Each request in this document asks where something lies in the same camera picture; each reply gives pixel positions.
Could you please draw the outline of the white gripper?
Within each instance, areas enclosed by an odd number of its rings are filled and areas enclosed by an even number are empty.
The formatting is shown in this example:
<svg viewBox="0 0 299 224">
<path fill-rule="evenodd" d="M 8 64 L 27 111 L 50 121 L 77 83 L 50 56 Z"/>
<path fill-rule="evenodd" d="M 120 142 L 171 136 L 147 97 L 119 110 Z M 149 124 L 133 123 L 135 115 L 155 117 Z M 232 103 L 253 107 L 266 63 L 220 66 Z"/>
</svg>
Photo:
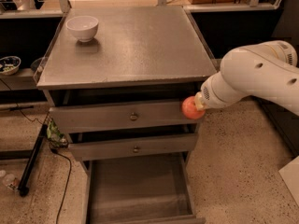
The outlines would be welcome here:
<svg viewBox="0 0 299 224">
<path fill-rule="evenodd" d="M 195 94 L 194 104 L 198 111 L 206 108 L 223 108 L 226 106 L 226 103 L 213 91 L 210 78 L 202 84 L 201 91 Z"/>
</svg>

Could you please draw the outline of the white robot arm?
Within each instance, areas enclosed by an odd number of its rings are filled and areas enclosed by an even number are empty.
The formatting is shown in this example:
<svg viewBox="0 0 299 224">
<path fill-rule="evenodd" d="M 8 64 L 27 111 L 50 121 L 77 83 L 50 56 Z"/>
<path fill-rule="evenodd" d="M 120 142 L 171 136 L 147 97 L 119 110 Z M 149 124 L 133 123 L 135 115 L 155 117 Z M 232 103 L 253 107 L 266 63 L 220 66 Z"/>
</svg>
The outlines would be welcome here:
<svg viewBox="0 0 299 224">
<path fill-rule="evenodd" d="M 220 71 L 196 93 L 195 107 L 224 108 L 255 96 L 299 115 L 297 61 L 293 46 L 281 40 L 232 49 L 221 59 Z"/>
</svg>

